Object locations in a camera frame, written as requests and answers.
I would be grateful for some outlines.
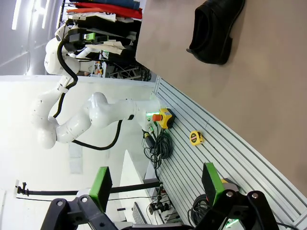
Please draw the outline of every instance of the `white robotic arm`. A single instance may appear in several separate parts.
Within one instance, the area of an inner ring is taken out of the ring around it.
[[[62,75],[57,86],[41,95],[32,106],[32,123],[38,129],[38,142],[46,149],[52,148],[56,141],[69,143],[89,129],[106,127],[118,120],[135,119],[143,130],[146,129],[146,113],[159,111],[160,102],[155,100],[133,101],[120,100],[109,104],[101,92],[95,92],[86,101],[81,110],[66,123],[59,125],[56,118],[49,116],[51,108],[56,104],[66,89],[72,77],[62,68],[58,58],[57,49],[59,41],[54,38],[46,47],[45,68],[50,74]],[[80,69],[78,60],[69,57],[64,48],[62,50],[65,63],[74,73]]]

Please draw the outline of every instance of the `clothing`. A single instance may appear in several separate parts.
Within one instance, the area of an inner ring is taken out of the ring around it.
[[[132,23],[110,22],[97,16],[91,16],[86,17],[86,20],[76,20],[76,22],[80,28],[98,29],[122,37],[130,35],[130,31],[136,32],[138,37],[141,29],[141,22],[137,20]]]
[[[142,9],[138,10],[128,9],[120,6],[100,4],[100,3],[87,3],[87,2],[76,2],[74,5],[80,9],[67,10],[69,12],[84,13],[84,12],[107,12],[115,13],[117,16],[122,16],[125,18],[137,18],[142,19]]]
[[[103,44],[97,44],[97,45],[86,45],[86,47],[96,50],[104,50],[118,55],[120,55],[122,50],[125,49],[125,47],[122,46],[121,42],[116,42],[116,41],[115,42],[107,41],[104,42]]]
[[[89,13],[70,13],[70,16],[74,16],[74,17],[91,17],[91,16],[97,16],[99,18],[103,18],[106,19],[110,22],[116,22],[116,14],[111,13],[111,14],[107,14],[107,13],[101,13],[101,12],[89,12]]]
[[[140,2],[134,0],[78,0],[78,2],[104,3],[104,4],[126,7],[134,10],[138,10],[140,7]]]

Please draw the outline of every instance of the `screw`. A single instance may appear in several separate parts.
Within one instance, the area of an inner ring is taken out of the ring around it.
[[[233,194],[233,192],[227,192],[226,193],[226,196],[228,196],[228,197],[232,197],[234,194]]]
[[[87,201],[87,198],[86,198],[86,197],[83,197],[83,198],[81,199],[81,201],[82,201],[83,203],[85,203],[85,202]]]
[[[257,199],[258,198],[258,194],[257,193],[253,193],[253,195],[251,195],[252,198]]]

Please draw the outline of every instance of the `black cable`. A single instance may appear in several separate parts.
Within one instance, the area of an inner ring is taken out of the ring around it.
[[[68,41],[65,38],[62,38],[61,42],[59,43],[58,49],[57,49],[57,56],[58,56],[58,60],[60,65],[63,67],[63,69],[69,74],[71,75],[73,82],[70,83],[68,86],[66,86],[66,89],[70,89],[72,87],[74,87],[77,82],[78,82],[78,76],[69,68],[69,66],[65,63],[65,60],[63,58],[62,55],[62,49],[63,46],[68,43]],[[62,93],[60,100],[59,100],[59,104],[58,104],[58,110],[57,112],[53,115],[54,118],[57,118],[57,116],[61,113],[62,110],[62,105],[63,105],[63,101],[64,101],[64,97],[65,97],[65,93]]]
[[[194,200],[192,208],[188,210],[189,224],[192,226],[192,223],[190,221],[190,215],[189,215],[190,213],[191,213],[191,219],[194,225],[197,226],[199,222],[201,221],[201,219],[206,215],[209,207],[210,206],[207,201],[207,196],[206,195],[198,196]]]
[[[22,197],[16,197],[16,199],[21,199],[21,200],[35,200],[35,201],[49,201],[49,202],[52,201],[52,200],[39,200],[39,199],[30,199],[30,198],[22,198]]]
[[[110,199],[110,200],[126,200],[126,199],[137,199],[137,198],[153,198],[157,197],[156,195],[154,196],[138,196],[138,197],[130,197],[130,198],[119,198],[119,199]],[[16,197],[17,199],[21,200],[35,200],[35,201],[49,201],[51,202],[52,200],[40,200],[40,199],[30,199],[30,198],[23,198],[23,197]]]
[[[157,197],[157,195],[154,195],[154,196],[137,196],[137,197],[119,198],[119,199],[111,199],[111,200],[126,200],[126,199],[135,199],[135,198],[153,198],[153,197]]]
[[[156,138],[154,145],[154,152],[151,155],[151,161],[153,163],[154,173],[156,178],[159,180],[157,170],[162,164],[162,159],[167,159],[173,152],[173,141],[165,129],[161,129],[160,134]]]
[[[99,151],[101,151],[101,150],[108,150],[108,149],[112,148],[116,144],[116,142],[118,140],[119,133],[120,133],[120,126],[121,126],[122,121],[123,120],[119,120],[118,121],[117,130],[116,130],[116,134],[115,134],[114,140],[108,146],[97,147],[97,146],[94,146],[94,145],[89,145],[89,144],[83,143],[83,142],[78,141],[78,140],[73,140],[72,142],[77,144],[77,145],[81,145],[83,147],[87,147],[87,148],[94,149],[94,150],[99,150]]]
[[[290,226],[290,225],[287,225],[287,224],[282,224],[282,223],[278,223],[277,222],[277,225],[280,225],[280,226],[283,226],[283,227],[286,227],[286,228],[290,228],[290,229],[294,229],[294,230],[298,230],[298,228]]]
[[[59,98],[59,104],[58,104],[58,110],[57,112],[53,115],[54,118],[57,118],[57,116],[60,114],[62,110],[62,104],[64,101],[65,93],[62,93],[61,97]]]

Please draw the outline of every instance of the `yellow tape measure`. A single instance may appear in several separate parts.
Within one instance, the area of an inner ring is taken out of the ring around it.
[[[197,130],[192,131],[190,133],[190,142],[194,146],[195,145],[200,145],[201,143],[203,143],[204,142],[204,138],[203,138],[201,132],[197,131]]]

